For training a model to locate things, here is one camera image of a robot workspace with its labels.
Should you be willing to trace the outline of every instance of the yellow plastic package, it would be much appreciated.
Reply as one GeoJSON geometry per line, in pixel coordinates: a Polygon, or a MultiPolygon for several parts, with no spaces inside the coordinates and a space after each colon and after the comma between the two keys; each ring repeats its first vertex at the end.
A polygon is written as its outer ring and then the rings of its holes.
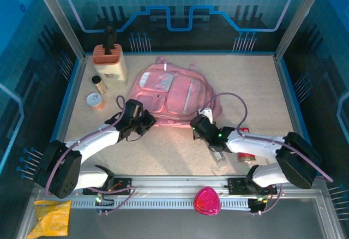
{"type": "Polygon", "coordinates": [[[67,236],[71,201],[36,201],[34,203],[38,223],[27,239],[40,236],[67,236]]]}

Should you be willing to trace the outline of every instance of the white cap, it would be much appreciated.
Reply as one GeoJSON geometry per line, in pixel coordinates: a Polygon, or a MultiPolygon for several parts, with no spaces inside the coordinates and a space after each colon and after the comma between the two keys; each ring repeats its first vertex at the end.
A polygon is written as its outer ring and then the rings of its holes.
{"type": "Polygon", "coordinates": [[[99,105],[102,102],[102,95],[100,95],[99,93],[91,93],[87,97],[86,102],[89,106],[99,105]]]}

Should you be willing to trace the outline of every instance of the spice bottle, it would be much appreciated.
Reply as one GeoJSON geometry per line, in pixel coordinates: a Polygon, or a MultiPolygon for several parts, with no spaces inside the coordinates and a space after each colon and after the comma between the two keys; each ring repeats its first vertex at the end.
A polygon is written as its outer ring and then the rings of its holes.
{"type": "Polygon", "coordinates": [[[98,75],[92,77],[92,82],[96,85],[100,94],[104,94],[106,91],[108,91],[104,81],[102,81],[101,77],[99,77],[98,75]]]}

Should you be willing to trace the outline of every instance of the glass wall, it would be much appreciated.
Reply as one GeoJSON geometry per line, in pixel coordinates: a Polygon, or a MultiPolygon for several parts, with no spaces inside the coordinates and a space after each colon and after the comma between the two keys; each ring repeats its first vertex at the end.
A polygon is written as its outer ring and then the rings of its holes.
{"type": "Polygon", "coordinates": [[[43,0],[1,0],[0,12],[0,237],[15,238],[37,159],[23,149],[50,142],[76,57],[43,0]]]}
{"type": "Polygon", "coordinates": [[[316,0],[284,56],[312,145],[349,186],[349,0],[316,0]]]}
{"type": "Polygon", "coordinates": [[[125,52],[275,51],[301,0],[59,0],[84,50],[110,24],[125,52]]]}

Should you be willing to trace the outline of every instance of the beige floor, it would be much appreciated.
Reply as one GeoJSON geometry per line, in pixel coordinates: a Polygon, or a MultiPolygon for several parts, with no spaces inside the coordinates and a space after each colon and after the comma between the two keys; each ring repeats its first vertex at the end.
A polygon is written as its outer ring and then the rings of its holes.
{"type": "MultiPolygon", "coordinates": [[[[117,95],[128,96],[138,74],[154,63],[156,56],[125,56],[128,66],[126,87],[109,89],[104,94],[106,108],[92,111],[86,97],[96,92],[91,82],[97,72],[91,58],[83,76],[66,141],[80,138],[96,130],[106,119],[119,111],[117,95]]],[[[166,56],[173,64],[187,68],[190,61],[206,76],[217,92],[239,94],[249,109],[246,123],[250,132],[263,135],[286,135],[292,131],[280,82],[271,56],[166,56]]],[[[222,97],[224,115],[218,126],[236,127],[244,115],[242,104],[234,97],[222,97]]],[[[217,167],[203,141],[192,139],[191,129],[153,127],[136,142],[122,141],[107,147],[91,158],[116,174],[127,175],[244,175],[249,167],[237,160],[236,154],[225,154],[227,165],[217,167]]],[[[264,158],[255,163],[267,164],[264,158]]]]}

